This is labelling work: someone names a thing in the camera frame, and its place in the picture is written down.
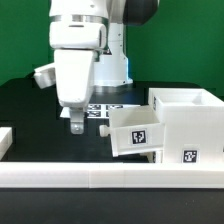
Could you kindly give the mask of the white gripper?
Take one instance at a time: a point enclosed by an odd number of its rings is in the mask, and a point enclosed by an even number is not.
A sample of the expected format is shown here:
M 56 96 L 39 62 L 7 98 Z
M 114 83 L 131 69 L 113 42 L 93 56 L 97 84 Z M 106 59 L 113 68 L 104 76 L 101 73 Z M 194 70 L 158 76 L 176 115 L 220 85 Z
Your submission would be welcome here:
M 94 52 L 91 50 L 55 50 L 54 62 L 35 69 L 35 81 L 43 89 L 56 85 L 62 107 L 71 107 L 72 134 L 84 133 L 84 111 L 94 86 Z

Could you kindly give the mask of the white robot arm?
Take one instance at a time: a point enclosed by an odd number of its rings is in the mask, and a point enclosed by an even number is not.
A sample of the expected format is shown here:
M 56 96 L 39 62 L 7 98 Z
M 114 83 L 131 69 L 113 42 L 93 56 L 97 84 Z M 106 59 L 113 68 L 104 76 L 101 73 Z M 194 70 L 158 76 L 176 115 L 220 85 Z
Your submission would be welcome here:
M 160 0 L 50 0 L 49 43 L 53 62 L 35 70 L 40 88 L 54 85 L 68 110 L 70 130 L 84 132 L 84 116 L 95 91 L 130 86 L 125 28 L 141 26 Z

